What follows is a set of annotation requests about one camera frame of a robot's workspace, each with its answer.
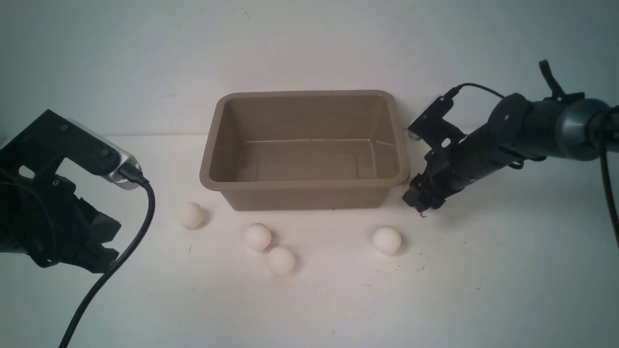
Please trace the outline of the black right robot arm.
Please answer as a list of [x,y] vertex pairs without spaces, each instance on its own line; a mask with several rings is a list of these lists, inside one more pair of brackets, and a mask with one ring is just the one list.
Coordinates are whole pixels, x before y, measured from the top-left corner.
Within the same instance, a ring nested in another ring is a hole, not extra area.
[[408,127],[430,147],[425,171],[412,178],[403,200],[418,212],[439,209],[447,198],[484,177],[524,161],[548,157],[591,161],[618,151],[618,110],[582,92],[566,93],[548,61],[540,72],[550,97],[529,101],[519,93],[500,96],[488,121],[464,134],[444,119],[460,84],[435,99]]

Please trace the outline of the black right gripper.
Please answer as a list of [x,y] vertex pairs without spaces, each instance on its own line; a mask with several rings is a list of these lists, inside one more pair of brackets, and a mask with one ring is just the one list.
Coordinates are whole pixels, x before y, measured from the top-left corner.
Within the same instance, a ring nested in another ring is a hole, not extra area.
[[402,197],[420,213],[439,209],[447,198],[511,165],[516,156],[497,145],[482,125],[449,150],[429,151],[425,160],[425,171],[411,179]]

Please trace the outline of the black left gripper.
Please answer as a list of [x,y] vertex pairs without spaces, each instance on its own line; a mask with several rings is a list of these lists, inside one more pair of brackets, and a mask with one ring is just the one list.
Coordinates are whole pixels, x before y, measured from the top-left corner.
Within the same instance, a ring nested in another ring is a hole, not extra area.
[[29,256],[42,268],[60,263],[93,274],[108,271],[119,252],[104,247],[121,223],[78,198],[74,185],[38,183],[1,171],[1,251]]

